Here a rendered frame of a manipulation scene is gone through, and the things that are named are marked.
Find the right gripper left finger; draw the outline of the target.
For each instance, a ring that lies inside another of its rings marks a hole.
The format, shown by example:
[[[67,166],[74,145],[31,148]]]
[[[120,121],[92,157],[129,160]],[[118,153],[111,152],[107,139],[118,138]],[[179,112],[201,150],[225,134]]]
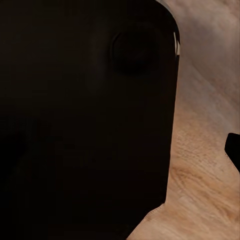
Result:
[[[0,138],[0,192],[26,151],[21,133]]]

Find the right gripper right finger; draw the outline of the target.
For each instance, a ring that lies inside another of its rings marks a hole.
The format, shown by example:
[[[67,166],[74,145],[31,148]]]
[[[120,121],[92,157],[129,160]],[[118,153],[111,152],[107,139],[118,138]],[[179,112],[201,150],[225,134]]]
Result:
[[[240,134],[229,133],[224,150],[240,172]]]

